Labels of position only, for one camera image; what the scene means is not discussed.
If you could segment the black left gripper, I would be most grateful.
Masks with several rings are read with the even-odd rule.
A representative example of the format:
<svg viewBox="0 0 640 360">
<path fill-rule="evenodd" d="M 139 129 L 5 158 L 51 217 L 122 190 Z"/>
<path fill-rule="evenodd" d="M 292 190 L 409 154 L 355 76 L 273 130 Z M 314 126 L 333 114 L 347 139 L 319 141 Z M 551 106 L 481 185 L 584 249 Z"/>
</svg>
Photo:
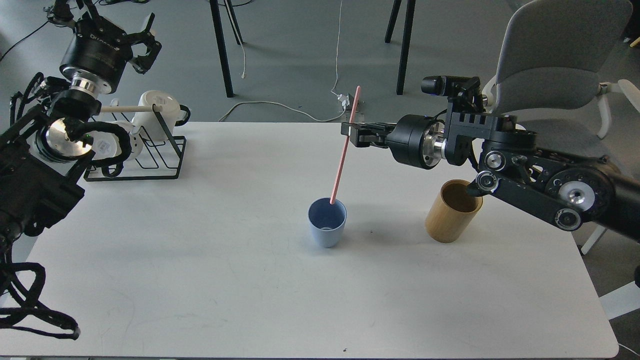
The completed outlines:
<svg viewBox="0 0 640 360">
<path fill-rule="evenodd" d="M 125 30 L 97 13 L 83 13 L 73 27 L 74 37 L 59 67 L 73 84 L 92 82 L 97 94 L 112 94 L 121 82 L 126 65 L 146 74 L 157 59 L 162 44 L 154 39 L 155 14 L 150 13 L 140 32 Z"/>
</svg>

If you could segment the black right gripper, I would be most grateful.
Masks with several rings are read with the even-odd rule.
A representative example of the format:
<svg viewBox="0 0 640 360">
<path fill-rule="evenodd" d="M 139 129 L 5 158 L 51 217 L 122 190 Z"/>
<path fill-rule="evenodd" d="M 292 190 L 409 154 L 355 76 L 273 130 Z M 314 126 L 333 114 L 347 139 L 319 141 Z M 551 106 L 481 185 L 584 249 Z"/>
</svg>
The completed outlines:
<svg viewBox="0 0 640 360">
<path fill-rule="evenodd" d="M 407 114 L 395 123 L 341 123 L 341 135 L 356 148 L 389 148 L 394 159 L 407 166 L 430 170 L 444 155 L 444 122 Z"/>
</svg>

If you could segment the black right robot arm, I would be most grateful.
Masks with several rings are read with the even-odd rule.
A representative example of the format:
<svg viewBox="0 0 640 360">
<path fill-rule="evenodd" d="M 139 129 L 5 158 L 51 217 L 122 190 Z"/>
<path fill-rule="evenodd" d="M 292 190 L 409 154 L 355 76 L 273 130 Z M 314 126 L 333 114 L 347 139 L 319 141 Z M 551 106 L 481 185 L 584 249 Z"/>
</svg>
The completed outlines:
<svg viewBox="0 0 640 360">
<path fill-rule="evenodd" d="M 639 182 L 622 175 L 606 155 L 585 157 L 537 146 L 537 134 L 517 129 L 515 117 L 450 111 L 445 120 L 405 115 L 396 123 L 342 124 L 357 148 L 378 147 L 425 170 L 440 161 L 470 162 L 477 175 L 466 187 L 490 195 L 545 223 L 578 230 L 595 223 L 639 239 Z"/>
</svg>

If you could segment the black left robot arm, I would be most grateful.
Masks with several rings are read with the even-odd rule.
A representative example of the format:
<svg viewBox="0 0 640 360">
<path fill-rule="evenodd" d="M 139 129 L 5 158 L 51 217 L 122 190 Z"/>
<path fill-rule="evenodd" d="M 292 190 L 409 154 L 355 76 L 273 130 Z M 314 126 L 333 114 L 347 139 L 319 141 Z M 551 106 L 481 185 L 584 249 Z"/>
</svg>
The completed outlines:
<svg viewBox="0 0 640 360">
<path fill-rule="evenodd" d="M 37 73 L 11 106 L 11 125 L 1 135 L 1 291 L 14 307 L 1 308 L 1 327 L 44 337 L 76 340 L 80 328 L 73 317 L 50 309 L 40 297 L 45 268 L 14 262 L 13 245 L 23 235 L 36 237 L 71 212 L 85 191 L 78 185 L 84 171 L 118 166 L 131 153 L 130 135 L 121 126 L 91 121 L 101 111 L 101 94 L 116 91 L 126 64 L 146 73 L 162 44 L 151 27 L 154 14 L 135 33 L 101 16 L 88 0 L 75 19 L 58 0 L 48 22 L 73 30 L 59 67 L 61 77 Z"/>
</svg>

